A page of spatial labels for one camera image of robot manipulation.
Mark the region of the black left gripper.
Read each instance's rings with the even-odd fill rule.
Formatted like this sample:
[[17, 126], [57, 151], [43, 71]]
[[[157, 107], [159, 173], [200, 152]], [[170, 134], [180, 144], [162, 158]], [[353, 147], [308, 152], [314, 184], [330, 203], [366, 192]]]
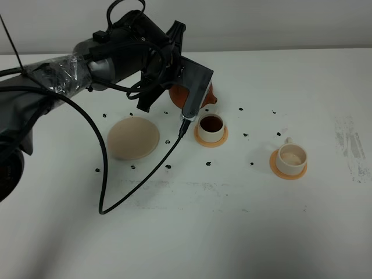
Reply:
[[146, 66], [141, 71], [141, 81], [143, 81], [146, 86], [154, 81], [158, 83], [155, 87], [149, 91], [145, 91], [145, 93], [139, 97], [137, 109], [149, 112], [150, 107], [166, 90], [171, 88], [173, 85], [172, 82], [181, 72], [181, 54], [185, 30], [186, 25], [184, 23], [175, 21], [165, 33], [166, 37], [160, 41], [157, 40], [154, 42], [162, 50], [166, 58], [166, 71], [163, 77], [160, 78], [162, 60], [155, 51], [151, 51]]

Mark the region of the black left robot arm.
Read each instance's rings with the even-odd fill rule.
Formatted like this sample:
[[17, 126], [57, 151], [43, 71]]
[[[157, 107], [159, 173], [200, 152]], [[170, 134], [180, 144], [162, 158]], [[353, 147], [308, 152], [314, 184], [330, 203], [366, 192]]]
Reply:
[[108, 22], [72, 54], [1, 71], [1, 198], [18, 185], [37, 120], [82, 90], [126, 93], [148, 111], [182, 69], [185, 25], [162, 31], [143, 11]]

